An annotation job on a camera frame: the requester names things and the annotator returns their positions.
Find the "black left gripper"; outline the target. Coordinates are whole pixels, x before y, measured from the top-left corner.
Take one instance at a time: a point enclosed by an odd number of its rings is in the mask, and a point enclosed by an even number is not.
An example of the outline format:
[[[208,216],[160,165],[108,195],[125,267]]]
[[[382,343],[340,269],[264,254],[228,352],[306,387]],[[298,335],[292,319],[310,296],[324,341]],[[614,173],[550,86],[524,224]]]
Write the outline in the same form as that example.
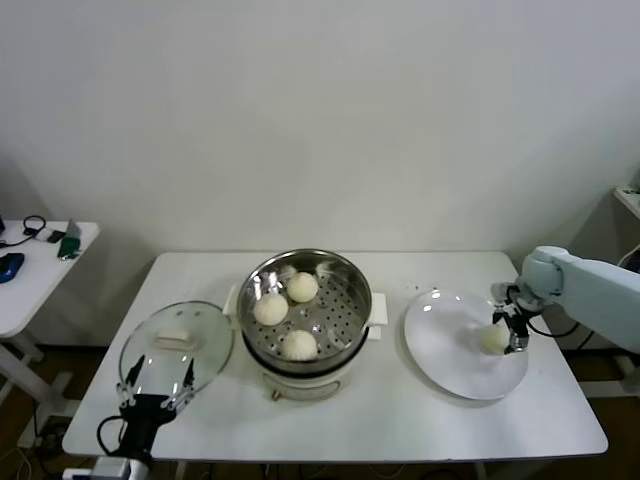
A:
[[[184,407],[195,395],[194,359],[191,358],[181,382],[174,382],[170,395],[135,394],[134,387],[145,362],[142,354],[116,385],[121,416],[126,423],[121,440],[122,454],[150,454],[158,430],[176,418],[169,407]]]

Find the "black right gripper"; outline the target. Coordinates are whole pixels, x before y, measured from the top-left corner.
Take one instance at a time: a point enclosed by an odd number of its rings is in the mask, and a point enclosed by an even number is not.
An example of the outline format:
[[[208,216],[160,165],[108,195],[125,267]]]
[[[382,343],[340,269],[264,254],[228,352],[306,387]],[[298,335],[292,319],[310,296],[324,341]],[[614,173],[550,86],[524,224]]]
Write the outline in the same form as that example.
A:
[[[544,301],[537,297],[525,284],[501,282],[491,286],[494,299],[492,324],[501,321],[509,330],[505,355],[524,352],[528,348],[529,330],[527,323],[544,309]]]

